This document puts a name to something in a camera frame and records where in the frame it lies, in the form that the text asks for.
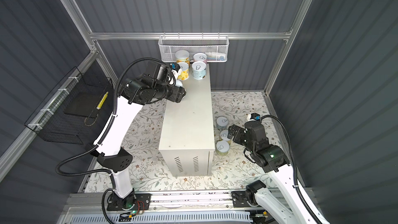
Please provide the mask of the pink label can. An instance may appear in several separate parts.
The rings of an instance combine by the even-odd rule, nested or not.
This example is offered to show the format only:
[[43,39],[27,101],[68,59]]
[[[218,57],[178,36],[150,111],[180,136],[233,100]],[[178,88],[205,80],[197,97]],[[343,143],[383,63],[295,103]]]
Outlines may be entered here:
[[207,55],[204,53],[196,53],[193,55],[193,61],[194,62],[203,62],[207,63]]
[[176,80],[175,86],[176,87],[183,87],[182,81]]

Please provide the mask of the yellow label can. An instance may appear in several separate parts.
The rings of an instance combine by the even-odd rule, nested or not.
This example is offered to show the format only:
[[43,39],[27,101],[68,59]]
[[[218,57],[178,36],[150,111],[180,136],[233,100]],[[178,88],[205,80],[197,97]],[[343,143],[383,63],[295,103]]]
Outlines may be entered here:
[[181,68],[181,73],[178,76],[178,80],[185,81],[189,79],[189,64],[186,62],[178,62]]

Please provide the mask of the teal can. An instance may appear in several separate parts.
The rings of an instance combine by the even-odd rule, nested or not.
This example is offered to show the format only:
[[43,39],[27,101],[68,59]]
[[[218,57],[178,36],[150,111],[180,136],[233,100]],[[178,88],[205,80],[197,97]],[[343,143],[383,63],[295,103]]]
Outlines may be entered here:
[[229,134],[229,132],[228,132],[227,129],[222,130],[222,131],[220,132],[220,137],[221,137],[221,139],[222,139],[223,141],[226,141],[226,142],[228,142],[229,144],[231,144],[231,139],[228,138],[228,134]]
[[191,65],[193,78],[196,80],[204,79],[206,77],[206,68],[206,63],[201,61],[194,62]]
[[220,116],[216,119],[216,128],[220,131],[226,130],[229,125],[229,120],[225,116]]

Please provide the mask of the green orange label can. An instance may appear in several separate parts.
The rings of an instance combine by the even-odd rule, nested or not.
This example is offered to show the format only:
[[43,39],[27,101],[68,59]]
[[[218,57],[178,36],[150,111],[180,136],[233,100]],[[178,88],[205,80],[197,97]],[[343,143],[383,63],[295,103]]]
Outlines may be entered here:
[[177,51],[175,53],[175,58],[177,63],[184,62],[187,63],[188,65],[190,64],[190,54],[186,50]]

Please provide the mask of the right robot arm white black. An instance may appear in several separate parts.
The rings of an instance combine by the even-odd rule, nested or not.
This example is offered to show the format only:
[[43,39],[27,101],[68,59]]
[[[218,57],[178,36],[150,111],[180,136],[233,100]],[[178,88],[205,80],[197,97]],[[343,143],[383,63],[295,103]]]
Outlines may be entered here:
[[258,206],[269,213],[279,224],[326,224],[327,219],[298,180],[298,171],[291,150],[284,152],[269,142],[262,124],[266,116],[257,113],[248,115],[243,127],[231,125],[228,138],[244,146],[244,155],[249,162],[258,165],[276,184],[286,204],[277,199],[266,184],[256,180],[246,186],[243,196],[238,191],[231,193],[234,206],[244,204]]

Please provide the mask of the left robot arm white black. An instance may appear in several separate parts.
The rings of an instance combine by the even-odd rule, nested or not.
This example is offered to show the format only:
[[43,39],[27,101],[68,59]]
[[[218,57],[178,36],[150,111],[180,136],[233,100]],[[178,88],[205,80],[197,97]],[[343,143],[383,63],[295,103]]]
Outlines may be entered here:
[[130,182],[129,166],[133,156],[122,148],[122,142],[144,105],[163,99],[181,102],[186,95],[184,87],[176,84],[181,72],[182,67],[178,63],[164,63],[155,58],[141,58],[130,63],[116,82],[113,110],[98,138],[88,151],[60,162],[56,166],[56,172],[61,176],[80,176],[81,173],[64,172],[61,168],[73,160],[91,154],[97,158],[102,168],[83,172],[83,175],[107,173],[110,176],[110,205],[127,211],[143,209],[144,204],[137,200]]

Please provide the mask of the white metal cabinet counter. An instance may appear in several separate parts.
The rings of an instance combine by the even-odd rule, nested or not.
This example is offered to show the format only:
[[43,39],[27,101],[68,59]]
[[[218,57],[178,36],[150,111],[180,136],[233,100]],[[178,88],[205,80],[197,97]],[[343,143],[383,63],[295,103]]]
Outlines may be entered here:
[[210,72],[182,84],[186,96],[166,104],[159,152],[174,177],[209,176],[215,153]]

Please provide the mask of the tubes in white basket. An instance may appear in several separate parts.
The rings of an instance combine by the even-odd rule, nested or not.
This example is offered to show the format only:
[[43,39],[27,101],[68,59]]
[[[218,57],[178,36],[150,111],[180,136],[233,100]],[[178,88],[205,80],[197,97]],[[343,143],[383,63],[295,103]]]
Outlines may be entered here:
[[206,52],[207,61],[212,62],[225,62],[227,58],[227,54],[220,52]]

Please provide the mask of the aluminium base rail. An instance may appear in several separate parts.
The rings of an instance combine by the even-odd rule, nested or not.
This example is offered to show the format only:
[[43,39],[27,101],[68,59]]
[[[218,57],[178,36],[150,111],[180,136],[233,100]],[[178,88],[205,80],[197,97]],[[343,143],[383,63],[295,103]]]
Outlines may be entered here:
[[234,207],[230,190],[151,192],[149,207],[133,216],[129,211],[101,208],[102,193],[71,194],[59,224],[252,224],[264,209]]

